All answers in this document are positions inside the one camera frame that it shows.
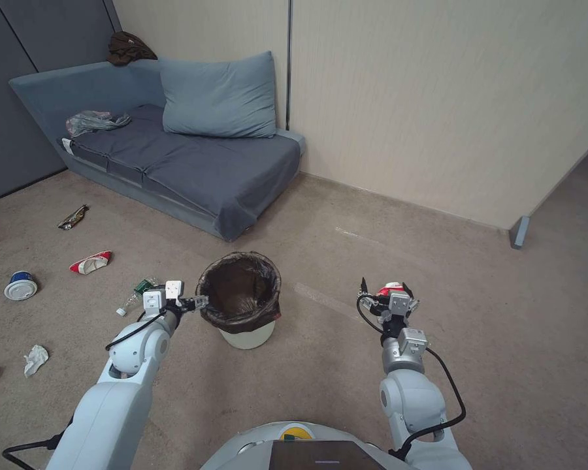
blue sofa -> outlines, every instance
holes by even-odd
[[[9,83],[70,170],[227,241],[291,183],[305,152],[301,135],[281,129],[239,139],[164,132],[157,61],[94,63]],[[69,139],[65,120],[83,110],[132,120]]]

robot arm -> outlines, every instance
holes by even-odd
[[[465,416],[459,393],[442,360],[427,348],[429,343],[425,333],[408,327],[408,318],[419,301],[402,283],[386,284],[371,296],[366,292],[364,279],[357,299],[358,309],[361,300],[383,326],[379,329],[373,325],[382,333],[382,360],[387,375],[380,385],[381,404],[388,417],[394,448],[398,449],[391,450],[390,454],[419,470],[470,470],[471,466],[459,452],[450,430],[453,423]],[[425,351],[434,354],[443,365],[460,400],[462,414],[452,422],[447,420],[440,389],[424,374],[422,355]],[[427,431],[433,435],[430,441],[415,439]]]
[[[144,293],[142,318],[108,346],[105,368],[76,407],[47,470],[130,468],[150,412],[152,383],[170,338],[183,313],[208,303],[205,296],[185,300],[179,298],[181,294],[180,281]]]

plastic bag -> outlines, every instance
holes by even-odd
[[[65,128],[70,137],[78,137],[93,131],[110,131],[126,126],[131,122],[131,116],[124,113],[113,116],[109,111],[81,111],[65,122]]]
[[[201,317],[227,333],[254,331],[281,316],[281,275],[267,257],[234,252],[212,263],[196,286],[209,296]]]

beige carpet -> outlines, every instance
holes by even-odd
[[[86,218],[56,224],[79,205]],[[110,249],[88,276],[68,271]],[[105,364],[104,345],[134,313],[115,309],[144,276],[184,279],[234,250],[279,267],[283,317],[268,343],[229,347],[187,316],[154,385],[134,469],[195,469],[237,431],[285,419],[348,430],[390,446],[378,400],[378,336],[354,308],[406,281],[422,299],[412,325],[446,360],[468,408],[453,429],[475,469],[588,468],[588,158],[534,215],[522,251],[502,230],[301,176],[235,243],[64,172],[0,200],[0,451],[62,430]],[[41,289],[11,302],[15,270]],[[32,378],[34,344],[50,360]],[[432,358],[428,376],[450,388]],[[23,452],[43,467],[50,454]],[[0,469],[14,469],[0,457]]]

black garbage bag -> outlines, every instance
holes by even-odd
[[[254,331],[281,316],[281,275],[267,257],[235,251],[212,263],[196,286],[209,296],[201,317],[227,333]]]

